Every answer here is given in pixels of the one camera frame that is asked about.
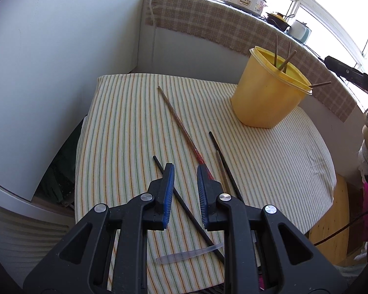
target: black clamp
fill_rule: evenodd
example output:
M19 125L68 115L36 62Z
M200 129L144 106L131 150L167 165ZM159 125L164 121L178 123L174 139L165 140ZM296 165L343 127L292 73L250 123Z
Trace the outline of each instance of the black clamp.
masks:
M224 231L225 293L259 293L258 268L251 230L261 262L264 294L341 294L342 275L273 205L245 205L223 193L207 168L197 173L202 220L208 231Z
M29 294L147 293L147 230L169 222L174 166L127 204L94 206L37 264L24 281ZM107 281L116 231L120 230L112 292Z

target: triangular cutout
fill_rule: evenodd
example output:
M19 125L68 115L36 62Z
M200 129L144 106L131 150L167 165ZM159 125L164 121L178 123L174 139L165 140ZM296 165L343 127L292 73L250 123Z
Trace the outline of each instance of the triangular cutout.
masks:
M297 236L293 234L287 226L280 224L278 229L292 265L297 265L312 258L312 252L301 243Z
M68 245L59 253L59 258L68 262L79 264L86 248L90 236L92 224L87 223L82 230L68 243Z

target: white cabinet door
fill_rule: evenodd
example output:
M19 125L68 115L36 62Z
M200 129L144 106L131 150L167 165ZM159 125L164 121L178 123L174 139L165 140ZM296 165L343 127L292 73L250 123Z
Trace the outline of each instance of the white cabinet door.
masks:
M136 66L142 0L0 0L0 186L31 200L97 77Z

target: black pot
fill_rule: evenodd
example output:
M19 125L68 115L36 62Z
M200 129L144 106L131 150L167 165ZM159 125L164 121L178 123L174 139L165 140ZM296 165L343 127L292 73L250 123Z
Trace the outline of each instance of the black pot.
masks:
M280 13L277 13L277 15L272 14L272 13L267 13L266 22L268 24L275 26L277 29L281 30L282 32L285 32L286 29L290 27L290 25L283 19L283 15Z

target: black stick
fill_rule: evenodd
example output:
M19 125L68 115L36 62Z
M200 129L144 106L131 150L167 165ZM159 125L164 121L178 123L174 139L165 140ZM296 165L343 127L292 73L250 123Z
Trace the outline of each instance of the black stick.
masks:
M162 167L162 165L159 162L158 158L156 156L153 156L153 159L154 159L154 162L157 165L158 169L161 171L161 174L164 174L164 168ZM206 242L206 244L208 246L213 246L214 245L213 241L209 238L209 236L207 235L207 233L203 230L203 228L200 226L200 224L198 223L198 221L195 219L195 217L193 216L191 210L188 209L187 205L185 204L184 200L181 198L181 196L179 195L179 193L177 192L177 190L176 190L175 187L173 187L173 194L175 195L177 201L179 202L179 204L183 208L184 212L187 214L187 216L189 217L189 219L191 220L191 222L195 226L196 230L203 237L203 239ZM222 253L218 249L214 250L213 252L216 254L218 260L222 264L224 264L225 258L222 255Z
M240 193L240 190L238 189L238 186L233 178L232 172L230 171L228 164L226 163L226 159L224 157L224 155L222 154L221 149L219 148L217 141L214 138L214 135L212 132L209 132L211 141L213 142L214 148L218 151L219 155L221 156L221 160L222 160L222 164L224 165L225 171L228 174L228 178L230 180L230 183L232 184L232 187L234 189L234 192L236 193L237 199L240 200L241 202L244 202L242 195Z

